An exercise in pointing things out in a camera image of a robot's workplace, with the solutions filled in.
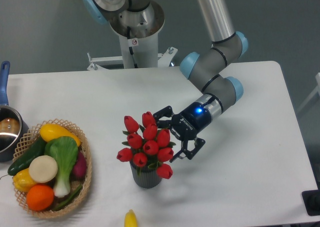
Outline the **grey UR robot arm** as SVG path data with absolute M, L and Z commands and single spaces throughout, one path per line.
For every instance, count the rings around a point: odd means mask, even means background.
M 169 54 L 159 55 L 158 34 L 164 12 L 152 0 L 82 0 L 91 17 L 101 25 L 110 24 L 118 35 L 122 63 L 126 69 L 159 67 Z M 235 31 L 224 0 L 197 0 L 207 26 L 211 48 L 207 54 L 188 54 L 179 66 L 181 73 L 201 97 L 178 114 L 165 107 L 154 114 L 160 128 L 168 128 L 180 140 L 175 159 L 192 159 L 205 144 L 198 133 L 233 106 L 243 95 L 242 84 L 221 71 L 248 49 L 248 40 Z

